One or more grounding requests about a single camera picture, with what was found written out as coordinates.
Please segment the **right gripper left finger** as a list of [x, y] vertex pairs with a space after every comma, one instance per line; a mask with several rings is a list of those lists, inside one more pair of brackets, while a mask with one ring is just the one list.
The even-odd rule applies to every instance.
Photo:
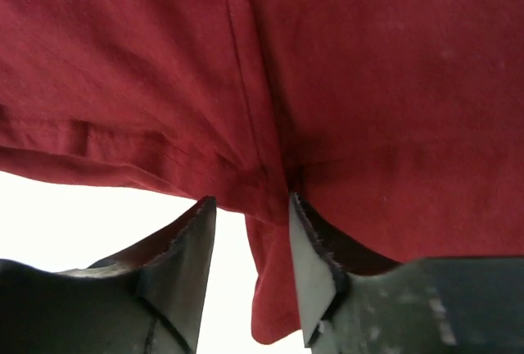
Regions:
[[194, 353], [215, 241], [216, 202], [87, 269], [1, 263], [4, 353]]

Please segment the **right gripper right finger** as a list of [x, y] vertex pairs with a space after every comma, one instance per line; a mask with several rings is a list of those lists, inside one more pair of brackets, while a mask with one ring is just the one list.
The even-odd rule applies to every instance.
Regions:
[[399, 263], [289, 201], [296, 297], [313, 353], [520, 353], [523, 259]]

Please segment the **dark red t shirt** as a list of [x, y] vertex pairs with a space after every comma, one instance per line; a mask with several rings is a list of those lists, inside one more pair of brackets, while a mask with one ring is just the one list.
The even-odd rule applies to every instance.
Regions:
[[523, 252], [523, 0], [1, 0], [1, 168], [246, 217], [298, 330], [300, 193], [396, 261]]

